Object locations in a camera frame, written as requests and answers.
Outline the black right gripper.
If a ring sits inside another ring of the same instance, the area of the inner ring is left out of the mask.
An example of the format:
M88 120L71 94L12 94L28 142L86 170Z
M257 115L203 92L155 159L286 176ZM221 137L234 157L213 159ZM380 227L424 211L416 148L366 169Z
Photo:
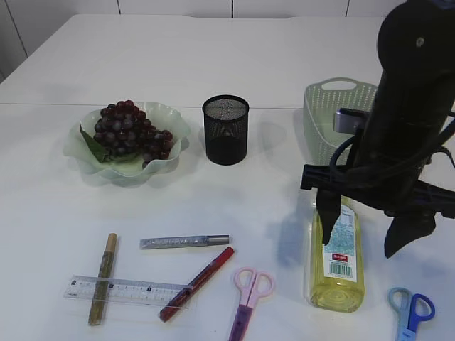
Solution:
M454 192L411 176L412 165L393 170L355 168L351 163L356 142L343 142L328 165L304 166L301 189L318 189L316 209L323 231L322 243L330 242L341 213L341 196L361 202L394 217L384 242L387 259L435 230L435 213L454 218Z

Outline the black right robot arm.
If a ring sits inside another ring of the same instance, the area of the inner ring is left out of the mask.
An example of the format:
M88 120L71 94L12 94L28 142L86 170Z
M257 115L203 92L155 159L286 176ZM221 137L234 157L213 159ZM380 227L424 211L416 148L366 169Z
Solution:
M339 109L348 135L326 166L304 167L301 188L316 189L323 244L348 197L392 218L386 257L429 236L435 215L454 217L454 193L420 180L454 135L454 2L407 1L383 21L377 40L383 73L369 111Z

